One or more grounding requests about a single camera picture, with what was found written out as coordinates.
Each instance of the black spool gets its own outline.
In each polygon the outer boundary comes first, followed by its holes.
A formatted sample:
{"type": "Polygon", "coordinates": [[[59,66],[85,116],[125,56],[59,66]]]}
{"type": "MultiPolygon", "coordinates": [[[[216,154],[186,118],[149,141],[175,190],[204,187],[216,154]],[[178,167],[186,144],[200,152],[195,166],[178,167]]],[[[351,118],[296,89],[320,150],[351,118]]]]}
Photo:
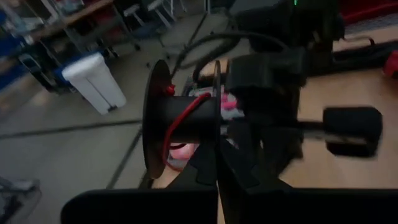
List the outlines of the black spool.
{"type": "MultiPolygon", "coordinates": [[[[169,66],[164,60],[159,60],[148,79],[142,120],[145,164],[153,179],[159,178],[165,168],[162,162],[162,145],[167,129],[196,98],[169,95],[167,88],[171,84],[169,66]]],[[[198,105],[176,128],[170,142],[199,143],[205,139],[215,140],[215,133],[220,133],[220,102],[217,102],[217,98],[209,98],[198,105]]]]}

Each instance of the wooden table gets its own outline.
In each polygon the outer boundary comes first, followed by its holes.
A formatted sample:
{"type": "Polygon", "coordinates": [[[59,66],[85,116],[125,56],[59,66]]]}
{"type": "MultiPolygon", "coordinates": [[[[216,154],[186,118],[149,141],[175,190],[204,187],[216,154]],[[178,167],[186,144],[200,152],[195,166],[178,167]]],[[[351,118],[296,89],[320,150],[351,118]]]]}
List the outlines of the wooden table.
{"type": "Polygon", "coordinates": [[[67,26],[74,24],[80,19],[83,19],[84,17],[89,16],[100,9],[103,9],[106,6],[112,5],[113,2],[114,0],[100,0],[98,2],[90,4],[84,9],[63,18],[60,22],[56,22],[52,25],[44,27],[41,30],[37,30],[31,33],[30,36],[33,38],[33,41],[38,41],[41,38],[50,37],[51,35],[54,35],[57,32],[64,30],[64,28],[66,28],[67,26]]]}
{"type": "MultiPolygon", "coordinates": [[[[398,26],[350,35],[370,35],[378,42],[398,36],[398,26]]],[[[369,44],[337,42],[335,49],[369,44]]],[[[214,65],[202,72],[213,73],[214,65]]],[[[337,158],[324,142],[306,140],[304,159],[291,163],[280,178],[294,187],[393,188],[398,189],[398,82],[385,78],[381,69],[309,78],[300,99],[300,119],[322,119],[326,106],[371,105],[383,114],[384,130],[379,154],[374,159],[337,158]]],[[[177,172],[168,168],[154,181],[153,188],[166,187],[177,172]]],[[[222,213],[219,223],[224,223],[222,213]]]]}

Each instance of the concrete floor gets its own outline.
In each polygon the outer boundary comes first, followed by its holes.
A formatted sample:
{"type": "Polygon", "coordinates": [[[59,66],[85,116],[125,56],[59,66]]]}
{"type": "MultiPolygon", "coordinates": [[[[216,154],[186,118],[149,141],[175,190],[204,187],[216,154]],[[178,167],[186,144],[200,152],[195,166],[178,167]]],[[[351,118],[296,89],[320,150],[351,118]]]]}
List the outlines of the concrete floor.
{"type": "MultiPolygon", "coordinates": [[[[182,19],[165,35],[164,42],[167,45],[187,43],[201,17],[198,15],[182,19]]],[[[214,27],[222,29],[218,24],[223,21],[223,17],[209,16],[197,38],[208,35],[214,27]]],[[[141,52],[134,52],[129,45],[119,47],[123,56],[109,62],[111,72],[127,98],[126,106],[101,116],[80,94],[57,96],[44,89],[38,91],[36,82],[27,77],[15,84],[19,88],[12,87],[19,94],[0,98],[0,105],[13,108],[9,109],[8,114],[3,113],[0,134],[141,119],[144,91],[150,72],[145,64],[154,64],[164,58],[164,51],[156,40],[145,40],[140,44],[141,52]],[[32,92],[27,93],[33,90],[38,92],[34,95],[32,92]],[[21,98],[21,93],[26,93],[22,101],[20,99],[22,105],[13,106],[12,102],[17,97],[21,98]]],[[[192,55],[199,56],[214,44],[198,49],[192,55]]],[[[247,43],[243,42],[242,47],[238,47],[235,52],[242,52],[242,49],[246,50],[243,53],[247,53],[247,43]]],[[[182,91],[191,72],[192,68],[177,73],[174,78],[177,93],[182,91]]],[[[40,180],[42,190],[42,198],[34,211],[30,215],[27,211],[27,218],[13,220],[13,223],[59,223],[60,211],[68,200],[87,190],[107,187],[139,128],[140,125],[137,124],[0,140],[0,176],[40,180]]],[[[136,188],[144,171],[140,140],[114,188],[136,188]]]]}

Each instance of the pedal bin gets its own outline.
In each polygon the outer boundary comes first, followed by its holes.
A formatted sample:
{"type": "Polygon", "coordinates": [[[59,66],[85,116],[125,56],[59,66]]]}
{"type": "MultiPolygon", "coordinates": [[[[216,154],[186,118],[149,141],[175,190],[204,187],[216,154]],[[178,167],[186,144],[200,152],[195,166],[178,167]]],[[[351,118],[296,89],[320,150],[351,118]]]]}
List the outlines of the pedal bin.
{"type": "Polygon", "coordinates": [[[68,80],[100,114],[126,104],[126,97],[112,77],[104,57],[93,54],[84,57],[63,69],[68,80]]]}

